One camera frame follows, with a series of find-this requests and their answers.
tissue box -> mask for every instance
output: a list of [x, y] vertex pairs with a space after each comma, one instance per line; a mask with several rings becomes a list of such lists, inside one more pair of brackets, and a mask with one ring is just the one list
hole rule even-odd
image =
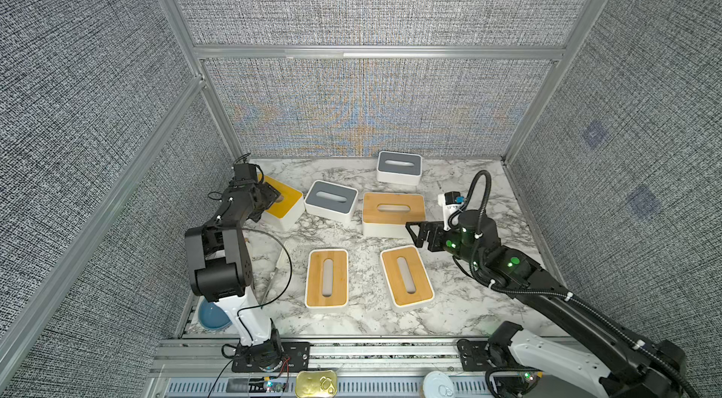
[[313, 182], [306, 195], [306, 211], [316, 216], [349, 224], [356, 210], [358, 190], [322, 180]]
[[266, 183], [280, 191], [281, 196], [276, 199], [271, 208], [263, 212], [261, 219], [279, 231], [286, 232], [298, 221], [305, 210], [303, 193], [272, 177], [266, 176]]
[[382, 151], [378, 154], [376, 180], [417, 186], [421, 181], [421, 155]]
[[434, 299], [426, 267], [415, 246], [386, 249], [381, 252], [391, 307], [397, 312], [414, 310], [428, 305]]
[[305, 303], [312, 311], [329, 312], [349, 303], [349, 253], [315, 249], [308, 255]]
[[406, 223], [426, 221], [420, 194], [366, 193], [363, 195], [363, 235], [411, 239]]

white robotic arm segment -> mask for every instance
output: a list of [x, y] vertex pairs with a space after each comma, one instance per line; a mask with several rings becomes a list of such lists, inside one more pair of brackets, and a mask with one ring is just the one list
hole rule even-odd
[[[447, 196], [447, 194], [442, 193], [437, 196], [438, 204], [441, 206], [443, 215], [444, 215], [444, 230], [449, 231], [451, 227], [449, 227], [449, 217], [456, 212], [459, 208], [461, 208], [461, 203], [464, 201], [461, 199], [461, 201], [456, 200], [455, 196]], [[454, 220], [451, 221], [452, 224], [458, 224], [458, 216], [454, 217]]]
[[271, 319], [258, 307], [258, 301], [251, 287], [246, 287], [246, 294], [243, 296], [227, 296], [215, 303], [223, 309], [233, 326], [238, 331], [240, 344], [243, 346], [260, 345], [271, 338]]
[[546, 340], [528, 330], [511, 338], [509, 352], [519, 365], [538, 368], [598, 398], [609, 397], [599, 383], [599, 378], [609, 375], [609, 368], [594, 354]]

blue bowl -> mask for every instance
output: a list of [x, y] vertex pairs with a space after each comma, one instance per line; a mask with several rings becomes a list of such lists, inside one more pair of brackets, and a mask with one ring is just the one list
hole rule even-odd
[[209, 331], [220, 331], [230, 326], [230, 319], [223, 309], [205, 299], [198, 307], [198, 322]]

aluminum frame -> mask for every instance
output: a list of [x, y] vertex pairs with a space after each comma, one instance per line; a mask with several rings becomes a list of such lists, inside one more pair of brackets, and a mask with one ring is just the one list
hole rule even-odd
[[198, 59], [551, 59], [561, 60], [564, 47], [548, 46], [242, 46], [201, 44]]
[[42, 281], [20, 315], [0, 340], [0, 393], [12, 379], [46, 324], [65, 299], [75, 280], [95, 253], [115, 219], [123, 211], [145, 173], [176, 129], [193, 99], [201, 92], [203, 80], [193, 77], [173, 106], [158, 123], [155, 131], [130, 161], [113, 188], [85, 222], [63, 256]]
[[[442, 370], [453, 375], [477, 375], [477, 372], [465, 372], [461, 366], [456, 348], [456, 342], [461, 338], [487, 339], [458, 336], [369, 336], [284, 338], [283, 341], [310, 342], [309, 368], [332, 368], [345, 376], [426, 375], [433, 370]], [[588, 352], [572, 337], [545, 337], [545, 339]], [[235, 345], [238, 339], [162, 340], [150, 367], [149, 384], [162, 384], [167, 378], [214, 378], [228, 362], [228, 359], [220, 354], [224, 343]], [[236, 374], [226, 370], [222, 377], [250, 375], [255, 374]]]
[[591, 27], [594, 25], [596, 20], [599, 18], [602, 9], [609, 0], [587, 0], [584, 8], [582, 9], [576, 23], [569, 35], [566, 43], [566, 49], [564, 50], [564, 57], [554, 63], [549, 73], [542, 83], [536, 97], [531, 101], [531, 104], [524, 113], [524, 116], [519, 122], [514, 134], [511, 136], [509, 146], [507, 147], [504, 159], [507, 164], [512, 164], [516, 156], [519, 154], [521, 147], [528, 138], [531, 130], [537, 124], [539, 117], [544, 112], [546, 105], [551, 100], [557, 87], [562, 82], [564, 75], [566, 74], [569, 67], [574, 61], [574, 57], [577, 52], [581, 49], [584, 40], [591, 31]]
[[188, 66], [194, 74], [201, 74], [206, 80], [207, 86], [203, 88], [203, 97], [206, 99], [208, 110], [216, 123], [216, 127], [218, 128], [218, 132], [220, 133], [223, 142], [228, 148], [231, 159], [235, 160], [244, 153], [240, 145], [238, 134], [235, 132], [228, 114], [223, 109], [223, 103], [218, 97], [215, 88], [213, 88], [212, 84], [208, 85], [210, 83], [210, 79], [205, 73], [201, 61], [194, 54], [193, 38], [191, 36], [191, 31], [188, 29], [188, 24], [185, 23], [185, 17], [183, 16], [181, 7], [177, 0], [158, 0], [158, 2], [167, 16], [168, 23], [170, 24], [171, 30], [173, 30], [173, 34], [176, 35], [176, 40], [180, 46], [180, 50], [185, 56], [185, 60], [188, 62]]

gold tin can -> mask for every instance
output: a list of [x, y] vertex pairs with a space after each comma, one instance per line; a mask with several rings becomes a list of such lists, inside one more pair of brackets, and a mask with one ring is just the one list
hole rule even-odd
[[338, 377], [331, 370], [301, 371], [296, 376], [298, 398], [331, 398], [338, 391]]

